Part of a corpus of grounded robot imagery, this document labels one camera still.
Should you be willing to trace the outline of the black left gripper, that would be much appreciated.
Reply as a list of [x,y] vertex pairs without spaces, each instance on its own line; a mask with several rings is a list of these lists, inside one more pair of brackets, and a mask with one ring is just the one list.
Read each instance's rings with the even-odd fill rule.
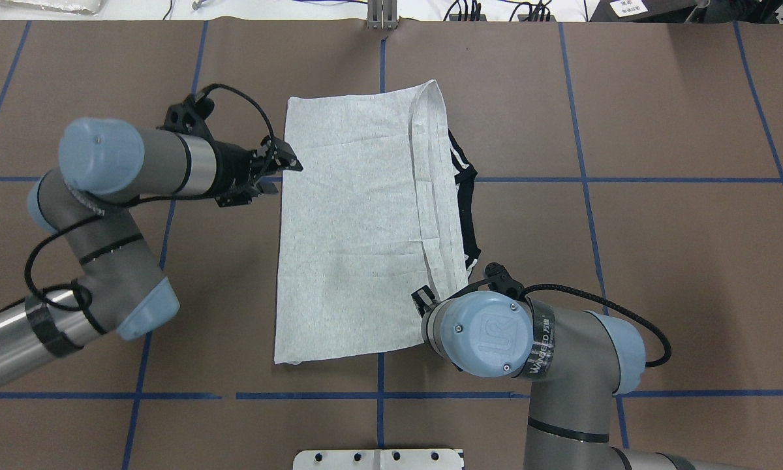
[[212,195],[220,208],[248,205],[254,198],[277,195],[279,190],[274,182],[261,180],[261,173],[304,170],[290,144],[279,138],[263,137],[257,151],[225,142],[216,145],[217,173]]

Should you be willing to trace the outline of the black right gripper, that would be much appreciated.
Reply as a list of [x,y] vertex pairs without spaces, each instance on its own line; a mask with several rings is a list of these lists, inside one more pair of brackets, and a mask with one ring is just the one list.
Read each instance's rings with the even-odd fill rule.
[[437,298],[430,286],[421,286],[410,297],[421,319],[426,319],[441,304],[441,300]]

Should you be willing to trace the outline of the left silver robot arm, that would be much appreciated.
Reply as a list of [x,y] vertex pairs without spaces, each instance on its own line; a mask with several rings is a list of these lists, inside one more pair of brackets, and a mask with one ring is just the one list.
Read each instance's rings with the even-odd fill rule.
[[109,332],[133,340],[173,319],[179,298],[131,215],[160,200],[245,205],[301,172],[274,136],[258,148],[213,139],[200,119],[140,128],[84,117],[65,129],[59,164],[30,190],[28,212],[49,235],[23,271],[28,295],[0,311],[0,388]]

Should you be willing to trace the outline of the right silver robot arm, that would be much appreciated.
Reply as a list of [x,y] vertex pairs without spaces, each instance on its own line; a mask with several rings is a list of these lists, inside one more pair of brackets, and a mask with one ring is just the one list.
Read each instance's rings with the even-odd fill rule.
[[530,381],[526,469],[724,469],[667,452],[610,444],[616,396],[633,392],[644,371],[663,365],[671,346],[645,319],[606,298],[562,285],[488,290],[470,285],[439,300],[413,292],[422,337],[475,377]]

